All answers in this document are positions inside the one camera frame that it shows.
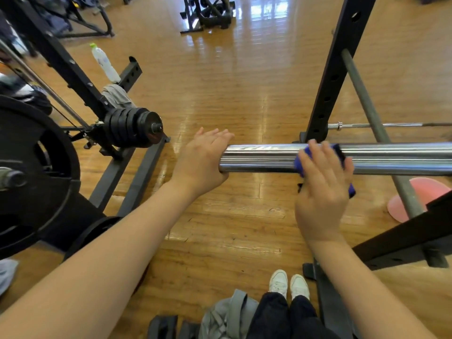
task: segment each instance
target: hand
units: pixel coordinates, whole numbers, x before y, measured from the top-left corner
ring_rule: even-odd
[[[295,217],[308,245],[316,241],[342,240],[339,223],[348,204],[353,162],[347,158],[342,169],[327,141],[319,146],[309,141],[312,159],[304,150],[298,157],[305,173],[303,187],[295,201]]]
[[[204,133],[201,127],[180,153],[171,180],[185,186],[195,198],[220,186],[229,177],[219,170],[220,158],[232,138],[234,134],[228,130]]]

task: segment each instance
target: white sneaker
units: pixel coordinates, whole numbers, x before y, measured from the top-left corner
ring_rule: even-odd
[[[303,295],[309,300],[309,287],[302,275],[293,275],[290,279],[290,293],[292,300],[298,295]]]
[[[289,281],[287,279],[287,274],[284,270],[276,270],[272,278],[270,278],[270,285],[268,290],[271,292],[279,292],[284,298],[287,298],[287,287]]]

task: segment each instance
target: wooden floor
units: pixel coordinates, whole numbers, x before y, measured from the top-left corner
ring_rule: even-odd
[[[289,143],[304,130],[322,76],[343,0],[235,0],[228,30],[181,36],[181,0],[110,0],[116,36],[95,41],[117,70],[129,55],[143,75],[130,96],[159,113],[172,140],[165,147],[147,196],[171,178],[177,155],[201,125],[228,128],[235,144]],[[355,59],[383,121],[452,121],[452,0],[377,0]],[[97,88],[107,79],[90,53],[92,40],[67,41],[71,55]],[[36,71],[89,121],[90,110],[42,61]],[[347,78],[330,122],[365,122]],[[393,141],[446,141],[448,128],[391,129]],[[370,130],[330,132],[337,142],[374,142]],[[81,192],[88,196],[109,159],[77,142]],[[144,150],[138,149],[106,210],[114,215]],[[450,181],[441,179],[448,185]],[[391,178],[357,176],[357,196],[343,219],[356,245],[397,224],[386,204]],[[275,269],[300,273],[311,254],[295,226],[297,176],[231,174],[180,218],[151,262],[111,338],[144,338],[157,314],[199,321],[206,308],[235,288],[256,299]],[[61,256],[38,248],[16,255],[17,276],[4,309],[54,269]],[[417,263],[376,275],[439,338],[452,338],[452,271]],[[310,284],[316,303],[315,285]]]

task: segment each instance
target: gray backpack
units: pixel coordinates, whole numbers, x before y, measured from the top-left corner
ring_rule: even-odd
[[[198,339],[245,339],[259,302],[236,289],[204,314]]]

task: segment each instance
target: black pants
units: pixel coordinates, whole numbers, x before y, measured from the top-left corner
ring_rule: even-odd
[[[262,296],[251,320],[247,339],[339,339],[325,328],[311,302],[295,297],[290,305],[278,292]]]

